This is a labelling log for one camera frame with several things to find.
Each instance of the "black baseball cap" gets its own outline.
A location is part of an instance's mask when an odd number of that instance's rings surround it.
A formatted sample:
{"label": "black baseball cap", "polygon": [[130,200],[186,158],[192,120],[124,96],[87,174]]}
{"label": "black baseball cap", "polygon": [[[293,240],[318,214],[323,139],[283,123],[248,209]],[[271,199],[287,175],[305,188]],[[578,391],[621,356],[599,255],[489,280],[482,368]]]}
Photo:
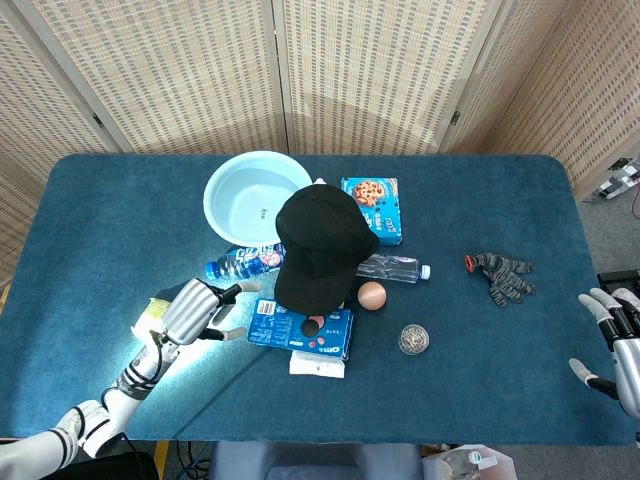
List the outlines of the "black baseball cap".
{"label": "black baseball cap", "polygon": [[339,188],[298,190],[276,217],[287,254],[276,281],[276,301],[295,312],[326,315],[344,301],[358,265],[378,248],[355,200]]}

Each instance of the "cookie box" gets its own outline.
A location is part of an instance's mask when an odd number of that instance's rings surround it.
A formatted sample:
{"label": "cookie box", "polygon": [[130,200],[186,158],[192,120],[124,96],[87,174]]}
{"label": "cookie box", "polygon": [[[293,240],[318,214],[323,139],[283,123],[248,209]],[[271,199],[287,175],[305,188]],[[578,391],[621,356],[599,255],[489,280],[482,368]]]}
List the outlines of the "cookie box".
{"label": "cookie box", "polygon": [[304,315],[261,298],[256,302],[247,338],[257,345],[317,353],[346,360],[353,313],[340,309],[328,315]]}
{"label": "cookie box", "polygon": [[400,244],[402,228],[397,179],[343,178],[342,190],[355,199],[369,228],[378,236],[381,245]]}

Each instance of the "cap brim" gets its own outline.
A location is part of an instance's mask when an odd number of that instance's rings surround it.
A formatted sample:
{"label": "cap brim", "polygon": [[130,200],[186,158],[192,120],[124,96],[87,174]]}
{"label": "cap brim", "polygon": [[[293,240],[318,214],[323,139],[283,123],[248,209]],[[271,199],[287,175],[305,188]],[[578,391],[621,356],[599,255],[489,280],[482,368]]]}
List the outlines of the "cap brim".
{"label": "cap brim", "polygon": [[349,269],[330,277],[310,277],[292,268],[285,257],[276,280],[276,302],[305,315],[326,315],[344,302],[356,270]]}

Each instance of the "plastic water bottle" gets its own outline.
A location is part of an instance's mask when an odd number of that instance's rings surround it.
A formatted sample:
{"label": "plastic water bottle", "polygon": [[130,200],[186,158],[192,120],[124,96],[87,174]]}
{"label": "plastic water bottle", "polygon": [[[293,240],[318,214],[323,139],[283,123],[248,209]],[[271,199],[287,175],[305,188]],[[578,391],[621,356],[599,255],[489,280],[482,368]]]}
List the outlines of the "plastic water bottle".
{"label": "plastic water bottle", "polygon": [[452,450],[442,460],[451,467],[452,480],[480,480],[478,464],[482,455],[477,450]]}
{"label": "plastic water bottle", "polygon": [[420,262],[415,258],[374,253],[358,266],[356,275],[416,283],[418,279],[429,279],[431,267],[429,265],[420,266]]}
{"label": "plastic water bottle", "polygon": [[237,247],[229,250],[204,270],[209,280],[218,278],[249,278],[280,268],[284,247],[278,243],[268,247]]}

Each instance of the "cookie image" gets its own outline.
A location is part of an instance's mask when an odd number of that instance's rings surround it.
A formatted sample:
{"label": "cookie image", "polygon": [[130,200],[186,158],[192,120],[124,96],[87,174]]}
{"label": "cookie image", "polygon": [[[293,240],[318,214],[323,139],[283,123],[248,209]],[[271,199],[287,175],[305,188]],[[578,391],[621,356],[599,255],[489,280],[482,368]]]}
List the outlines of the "cookie image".
{"label": "cookie image", "polygon": [[353,196],[359,204],[373,207],[378,198],[384,197],[384,187],[378,182],[365,180],[356,185]]}

